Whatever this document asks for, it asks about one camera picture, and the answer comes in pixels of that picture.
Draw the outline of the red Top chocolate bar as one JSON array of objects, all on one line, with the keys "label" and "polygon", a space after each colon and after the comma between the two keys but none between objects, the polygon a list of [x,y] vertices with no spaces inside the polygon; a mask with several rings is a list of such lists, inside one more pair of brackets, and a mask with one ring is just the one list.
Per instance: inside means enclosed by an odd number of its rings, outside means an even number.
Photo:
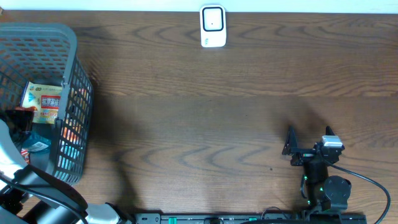
[{"label": "red Top chocolate bar", "polygon": [[21,131],[31,131],[32,130],[32,123],[35,116],[35,112],[37,108],[34,106],[25,108],[25,107],[16,107],[12,110],[11,115],[13,116],[13,121],[16,126]]}]

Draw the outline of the yellow white snack bag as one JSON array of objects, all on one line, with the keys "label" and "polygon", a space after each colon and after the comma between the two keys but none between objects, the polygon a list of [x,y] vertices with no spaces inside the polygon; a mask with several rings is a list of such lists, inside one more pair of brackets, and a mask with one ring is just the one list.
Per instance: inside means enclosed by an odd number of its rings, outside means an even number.
[{"label": "yellow white snack bag", "polygon": [[20,105],[33,109],[34,123],[53,124],[58,116],[62,87],[27,82]]}]

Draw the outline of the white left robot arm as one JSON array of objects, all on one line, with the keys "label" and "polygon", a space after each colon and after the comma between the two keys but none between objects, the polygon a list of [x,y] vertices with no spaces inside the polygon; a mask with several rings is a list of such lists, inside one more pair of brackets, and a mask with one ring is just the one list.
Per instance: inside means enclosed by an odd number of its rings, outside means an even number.
[{"label": "white left robot arm", "polygon": [[70,185],[28,165],[1,121],[1,223],[135,223],[115,205],[86,203]]}]

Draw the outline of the teal wet wipes pack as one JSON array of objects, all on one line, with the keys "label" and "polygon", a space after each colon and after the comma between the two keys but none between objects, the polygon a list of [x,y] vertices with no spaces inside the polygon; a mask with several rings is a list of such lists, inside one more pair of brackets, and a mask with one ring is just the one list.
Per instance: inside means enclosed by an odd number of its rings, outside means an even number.
[{"label": "teal wet wipes pack", "polygon": [[51,140],[41,136],[36,132],[31,132],[27,139],[22,143],[22,149],[29,153],[42,152],[51,146]]}]

